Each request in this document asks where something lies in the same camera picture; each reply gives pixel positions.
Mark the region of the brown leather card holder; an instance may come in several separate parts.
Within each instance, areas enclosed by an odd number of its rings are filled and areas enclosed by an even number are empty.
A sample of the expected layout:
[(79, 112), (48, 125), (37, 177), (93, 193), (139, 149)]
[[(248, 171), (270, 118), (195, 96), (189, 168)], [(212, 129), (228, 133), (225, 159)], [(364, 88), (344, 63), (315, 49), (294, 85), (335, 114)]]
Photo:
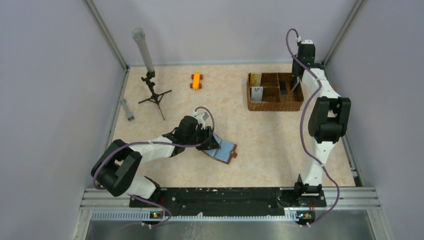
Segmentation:
[(236, 152), (237, 144), (224, 140), (215, 133), (213, 137), (219, 144), (219, 148), (203, 150), (202, 152), (218, 162), (229, 165), (231, 160), (235, 159), (238, 155)]

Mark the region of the black credit card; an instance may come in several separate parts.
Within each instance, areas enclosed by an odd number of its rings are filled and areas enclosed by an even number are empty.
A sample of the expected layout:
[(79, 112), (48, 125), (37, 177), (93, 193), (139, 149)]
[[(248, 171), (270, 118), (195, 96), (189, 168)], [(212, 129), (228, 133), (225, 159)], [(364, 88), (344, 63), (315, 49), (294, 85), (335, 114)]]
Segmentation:
[(288, 94), (285, 82), (279, 82), (279, 90), (281, 96), (286, 96)]

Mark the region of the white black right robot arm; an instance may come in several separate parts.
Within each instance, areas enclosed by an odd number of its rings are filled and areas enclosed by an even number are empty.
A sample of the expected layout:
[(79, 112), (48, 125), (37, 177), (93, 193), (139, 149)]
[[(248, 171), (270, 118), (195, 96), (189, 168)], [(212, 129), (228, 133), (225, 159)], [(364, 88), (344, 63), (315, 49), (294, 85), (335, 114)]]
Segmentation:
[(307, 130), (312, 138), (312, 152), (307, 152), (309, 164), (298, 176), (293, 200), (307, 206), (313, 198), (322, 195), (322, 178), (329, 155), (337, 142), (346, 134), (351, 100), (340, 96), (327, 79), (324, 67), (315, 62), (312, 40), (297, 38), (297, 54), (293, 59), (292, 77), (311, 92), (307, 104), (314, 102)]

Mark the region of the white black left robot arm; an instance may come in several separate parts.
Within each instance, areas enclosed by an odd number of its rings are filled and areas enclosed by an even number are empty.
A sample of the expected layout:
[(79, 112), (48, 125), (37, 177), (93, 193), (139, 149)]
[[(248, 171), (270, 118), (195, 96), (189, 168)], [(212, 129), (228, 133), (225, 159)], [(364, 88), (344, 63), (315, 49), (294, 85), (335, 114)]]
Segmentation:
[(142, 164), (175, 157), (187, 148), (218, 149), (214, 127), (206, 124), (209, 118), (206, 112), (186, 115), (174, 130), (151, 141), (129, 144), (114, 140), (90, 172), (94, 183), (114, 197), (134, 195), (141, 197), (147, 206), (156, 206), (161, 198), (159, 184), (147, 176), (138, 176), (137, 171)]

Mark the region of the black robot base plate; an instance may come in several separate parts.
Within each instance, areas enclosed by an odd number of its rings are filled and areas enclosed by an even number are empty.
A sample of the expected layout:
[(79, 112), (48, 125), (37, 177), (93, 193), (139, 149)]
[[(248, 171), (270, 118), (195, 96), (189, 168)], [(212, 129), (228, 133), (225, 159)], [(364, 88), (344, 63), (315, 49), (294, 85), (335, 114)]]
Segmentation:
[(327, 206), (322, 192), (301, 196), (291, 187), (169, 187), (155, 192), (150, 201), (167, 208), (174, 217), (283, 216), (285, 208)]

